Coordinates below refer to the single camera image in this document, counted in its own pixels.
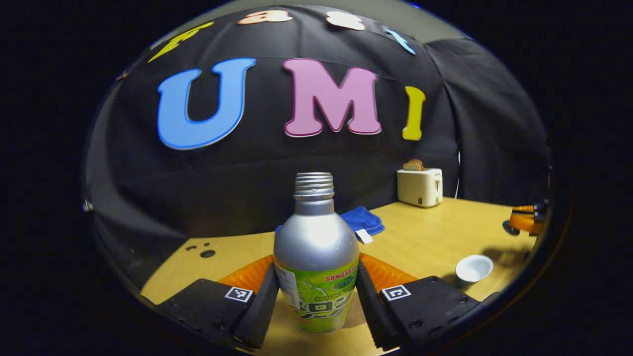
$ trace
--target blue letter u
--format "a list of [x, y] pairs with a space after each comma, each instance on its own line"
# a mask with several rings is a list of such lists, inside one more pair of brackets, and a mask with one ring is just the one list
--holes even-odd
[[254, 58], [235, 58], [219, 62], [212, 72], [220, 74], [218, 111], [204, 121], [192, 121], [187, 113], [191, 82], [200, 69], [190, 69], [165, 79], [158, 92], [158, 135], [173, 149], [208, 146], [233, 131], [244, 113], [246, 70], [255, 65]]

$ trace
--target green bottle label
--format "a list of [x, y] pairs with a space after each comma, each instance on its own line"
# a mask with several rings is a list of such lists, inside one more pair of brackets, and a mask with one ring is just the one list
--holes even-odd
[[341, 268], [319, 272], [284, 268], [275, 261], [279, 286], [302, 330], [324, 334], [343, 326], [357, 268], [358, 259]]

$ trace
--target small cup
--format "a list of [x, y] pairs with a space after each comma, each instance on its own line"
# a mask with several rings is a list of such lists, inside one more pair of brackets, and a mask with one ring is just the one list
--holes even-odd
[[494, 267], [492, 260], [483, 255], [470, 255], [457, 263], [456, 287], [464, 289], [486, 278]]

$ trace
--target white tag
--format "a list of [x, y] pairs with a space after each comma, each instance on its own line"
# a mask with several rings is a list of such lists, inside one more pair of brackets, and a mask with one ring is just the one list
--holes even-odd
[[368, 244], [368, 243], [370, 243], [370, 242], [372, 242], [372, 241], [373, 241], [372, 236], [371, 236], [371, 235], [369, 235], [369, 234], [367, 233], [367, 230], [365, 230], [365, 229], [360, 229], [360, 230], [358, 230], [358, 231], [356, 232], [356, 235], [357, 235], [357, 236], [360, 238], [360, 240], [361, 240], [363, 243], [365, 243], [365, 244]]
[[279, 280], [279, 288], [288, 301], [288, 304], [295, 309], [299, 309], [301, 306], [299, 305], [297, 279], [294, 277], [294, 273], [279, 267], [277, 264], [275, 264], [275, 271], [277, 272], [277, 279]]

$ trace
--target white toaster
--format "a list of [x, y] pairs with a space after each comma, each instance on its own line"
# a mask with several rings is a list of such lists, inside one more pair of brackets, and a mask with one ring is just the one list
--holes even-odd
[[398, 170], [398, 200], [430, 208], [442, 202], [442, 170]]

